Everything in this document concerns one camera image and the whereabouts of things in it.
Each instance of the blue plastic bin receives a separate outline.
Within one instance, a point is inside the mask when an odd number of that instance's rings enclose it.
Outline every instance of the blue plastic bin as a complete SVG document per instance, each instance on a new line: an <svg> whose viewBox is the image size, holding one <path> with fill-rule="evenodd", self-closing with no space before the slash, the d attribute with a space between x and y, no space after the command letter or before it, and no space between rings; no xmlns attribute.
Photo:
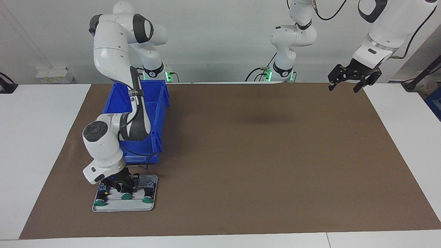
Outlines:
<svg viewBox="0 0 441 248"><path fill-rule="evenodd" d="M151 131L143 141L121 141L127 149L139 154L154 154L153 156L137 156L121 148L126 157L127 164L158 163L158 153L162 152L162 126L164 124L165 109L170 105L170 96L164 80L141 80L144 91L147 114L149 115ZM129 93L127 87L114 83L107 99L103 113L131 112Z"/></svg>
<svg viewBox="0 0 441 248"><path fill-rule="evenodd" d="M441 121L441 87L424 99L427 106Z"/></svg>

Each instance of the white wall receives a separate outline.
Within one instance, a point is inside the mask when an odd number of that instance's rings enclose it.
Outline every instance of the white wall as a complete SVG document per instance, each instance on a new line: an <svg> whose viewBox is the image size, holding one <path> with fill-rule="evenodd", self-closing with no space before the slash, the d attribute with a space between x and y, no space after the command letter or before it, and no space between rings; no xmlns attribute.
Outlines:
<svg viewBox="0 0 441 248"><path fill-rule="evenodd" d="M79 83L108 83L93 66L93 39L88 32L95 14L111 13L117 0L0 0L16 18L33 44L53 66L67 66ZM243 81L253 68L268 63L275 48L269 34L275 26L291 24L284 0L131 0L139 12L154 23L164 24L170 33L166 45L158 47L163 61L178 72L185 82ZM333 14L342 0L320 0L322 16ZM441 10L414 40L409 57L441 23ZM348 1L333 20L314 17L318 39L310 47L297 48L295 70L298 82L326 82L336 64L347 65L353 52L367 34L370 24L358 14L357 1ZM34 83L35 71L20 70L23 64L42 66L31 55L27 44L13 38L14 30L0 23L2 43L9 52L1 54L0 70ZM134 56L132 62L140 64ZM381 67L381 82L387 82L405 60L387 61Z"/></svg>
<svg viewBox="0 0 441 248"><path fill-rule="evenodd" d="M439 26L430 37L421 45L414 55L393 77L396 80L414 78L419 71L424 70L438 56L441 55L441 26ZM437 81L441 81L441 70L431 75Z"/></svg>

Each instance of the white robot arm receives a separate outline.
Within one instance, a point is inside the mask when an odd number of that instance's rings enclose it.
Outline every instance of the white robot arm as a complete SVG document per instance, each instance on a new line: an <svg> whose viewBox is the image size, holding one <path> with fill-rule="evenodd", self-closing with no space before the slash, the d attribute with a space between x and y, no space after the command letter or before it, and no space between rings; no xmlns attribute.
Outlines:
<svg viewBox="0 0 441 248"><path fill-rule="evenodd" d="M271 34L270 41L277 49L275 62L270 67L271 81L289 80L296 57L293 47L315 42L317 31L312 26L313 11L311 0L293 0L289 15L295 24L278 26Z"/></svg>
<svg viewBox="0 0 441 248"><path fill-rule="evenodd" d="M360 80L354 87L356 93L366 85L373 85L381 76L379 66L403 45L437 6L437 0L375 0L375 8L367 14L360 8L362 1L359 1L359 13L373 23L372 29L349 65L338 64L328 75L329 90L351 79Z"/></svg>
<svg viewBox="0 0 441 248"><path fill-rule="evenodd" d="M128 48L131 46L140 55L146 76L164 79L164 64L151 46L165 44L168 39L164 27L153 26L136 13L128 2L118 2L113 14L94 16L89 29L94 37L95 67L101 74L127 86L132 111L102 114L84 128L83 141L93 161L83 173L91 184L103 180L109 186L117 186L115 182L123 181L123 193L131 193L132 188L119 140L141 141L150 133L144 92L138 70L130 64Z"/></svg>

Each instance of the black stand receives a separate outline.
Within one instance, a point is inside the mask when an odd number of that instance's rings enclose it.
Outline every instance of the black stand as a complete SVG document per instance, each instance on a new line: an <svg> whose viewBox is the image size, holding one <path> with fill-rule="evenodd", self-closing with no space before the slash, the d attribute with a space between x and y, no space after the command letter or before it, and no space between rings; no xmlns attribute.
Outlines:
<svg viewBox="0 0 441 248"><path fill-rule="evenodd" d="M441 55L435 59L424 71L422 71L412 82L401 83L407 92L415 92L416 85L427 75L429 75L439 64L441 64Z"/></svg>
<svg viewBox="0 0 441 248"><path fill-rule="evenodd" d="M14 83L14 81L12 81L5 74L0 73L0 75L4 76L5 78L7 78L12 82L12 83L7 83L3 78L0 77L0 85L3 87L3 90L0 90L0 94L12 94L17 88L18 84Z"/></svg>

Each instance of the black strap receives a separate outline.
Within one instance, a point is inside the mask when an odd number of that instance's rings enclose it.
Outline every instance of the black strap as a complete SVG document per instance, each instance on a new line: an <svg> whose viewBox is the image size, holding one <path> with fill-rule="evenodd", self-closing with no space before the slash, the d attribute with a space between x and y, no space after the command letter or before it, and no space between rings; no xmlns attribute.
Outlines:
<svg viewBox="0 0 441 248"><path fill-rule="evenodd" d="M100 16L102 16L103 14L100 15L94 15L91 19L90 19L90 23L89 23L89 33L95 37L95 31L97 30L97 26L98 23L100 22Z"/></svg>
<svg viewBox="0 0 441 248"><path fill-rule="evenodd" d="M150 24L150 35L146 34L146 21ZM140 14L133 15L133 33L138 43L148 42L153 37L153 24Z"/></svg>
<svg viewBox="0 0 441 248"><path fill-rule="evenodd" d="M134 90L129 90L129 97L134 97L134 96L144 96L144 91L141 89L134 89Z"/></svg>
<svg viewBox="0 0 441 248"><path fill-rule="evenodd" d="M381 13L383 13L383 10L386 8L387 5L387 0L375 0L374 10L370 15L366 15L360 10L360 2L361 0L359 0L359 4L358 4L360 16L363 17L363 19L365 19L369 23L375 22L378 19L378 17L381 15Z"/></svg>
<svg viewBox="0 0 441 248"><path fill-rule="evenodd" d="M299 27L300 30L306 30L308 27L310 27L312 25L312 19L309 21L308 24L301 26L300 24L297 23L297 26Z"/></svg>
<svg viewBox="0 0 441 248"><path fill-rule="evenodd" d="M148 70L148 69L144 69L144 71L149 75L149 77L151 78L156 78L164 69L164 63L161 62L161 66L158 69L154 69L154 70Z"/></svg>
<svg viewBox="0 0 441 248"><path fill-rule="evenodd" d="M292 72L292 69L294 68L294 65L291 67L291 69L289 69L289 70L284 70L284 69L278 68L278 67L276 66L276 63L274 62L274 63L273 63L273 68L274 68L274 71L275 71L275 72L279 73L280 76L281 76L282 78L284 78L284 77L288 77L289 73Z"/></svg>

